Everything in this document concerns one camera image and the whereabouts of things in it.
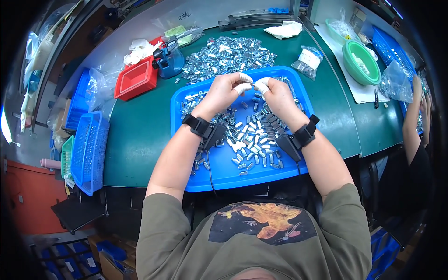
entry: orange wall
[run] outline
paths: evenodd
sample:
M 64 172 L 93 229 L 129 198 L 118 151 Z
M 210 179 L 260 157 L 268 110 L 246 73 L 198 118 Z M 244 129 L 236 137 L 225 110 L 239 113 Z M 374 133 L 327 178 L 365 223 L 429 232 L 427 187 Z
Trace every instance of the orange wall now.
M 56 204 L 56 199 L 59 201 L 67 199 L 64 182 L 56 180 L 54 172 L 47 169 L 11 160 L 7 162 L 6 191 L 13 202 L 9 206 L 19 232 L 22 234 L 67 232 L 50 209 L 50 206 Z M 19 202 L 19 195 L 23 197 L 23 203 Z

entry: red plastic box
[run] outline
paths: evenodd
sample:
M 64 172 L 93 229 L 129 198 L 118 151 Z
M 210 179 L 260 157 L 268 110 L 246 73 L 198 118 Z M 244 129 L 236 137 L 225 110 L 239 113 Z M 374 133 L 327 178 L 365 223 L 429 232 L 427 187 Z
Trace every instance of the red plastic box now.
M 158 41 L 162 41 L 162 38 L 158 37 L 150 43 L 155 45 Z M 153 60 L 154 57 L 149 56 L 135 65 L 125 65 L 125 69 L 116 80 L 114 98 L 127 101 L 155 88 L 157 86 L 158 70 L 152 68 Z

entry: label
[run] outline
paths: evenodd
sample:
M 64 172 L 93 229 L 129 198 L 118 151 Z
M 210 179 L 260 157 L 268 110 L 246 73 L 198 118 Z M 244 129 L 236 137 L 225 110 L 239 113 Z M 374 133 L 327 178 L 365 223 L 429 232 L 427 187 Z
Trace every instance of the label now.
M 93 258 L 87 258 L 87 262 L 89 263 L 90 267 L 96 267 L 96 263 Z
M 69 269 L 69 271 L 74 272 L 75 270 L 73 269 L 72 265 L 69 262 L 65 262 L 65 265 L 67 266 L 67 268 Z
M 316 70 L 320 64 L 320 59 L 312 52 L 303 49 L 299 56 L 299 60 L 305 62 L 313 70 Z

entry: worker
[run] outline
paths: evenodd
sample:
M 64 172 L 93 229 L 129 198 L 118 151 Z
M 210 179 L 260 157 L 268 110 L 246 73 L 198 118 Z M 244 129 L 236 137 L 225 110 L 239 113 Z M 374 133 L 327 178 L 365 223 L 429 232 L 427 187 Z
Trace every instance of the worker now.
M 243 73 L 220 75 L 194 117 L 211 121 L 251 89 Z M 255 83 L 291 132 L 308 124 L 287 84 Z M 191 231 L 182 198 L 201 137 L 181 125 L 154 167 L 143 201 L 137 275 L 145 279 L 366 279 L 372 267 L 370 233 L 357 188 L 338 151 L 318 130 L 302 148 L 322 196 L 319 223 L 304 209 L 240 202 L 205 218 Z
M 409 103 L 403 122 L 405 154 L 386 159 L 379 181 L 379 209 L 388 216 L 407 218 L 427 209 L 433 199 L 430 161 L 431 95 L 422 92 L 422 81 L 412 79 L 413 102 Z M 422 116 L 422 137 L 416 131 L 419 111 Z

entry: olive green t-shirt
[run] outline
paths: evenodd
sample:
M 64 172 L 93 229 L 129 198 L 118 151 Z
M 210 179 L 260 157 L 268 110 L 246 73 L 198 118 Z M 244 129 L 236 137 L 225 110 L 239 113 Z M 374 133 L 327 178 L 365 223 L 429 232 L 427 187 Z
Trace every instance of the olive green t-shirt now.
M 277 280 L 366 279 L 370 234 L 356 187 L 332 191 L 319 220 L 301 208 L 245 201 L 191 231 L 176 198 L 152 194 L 143 201 L 138 279 L 230 279 L 250 267 Z

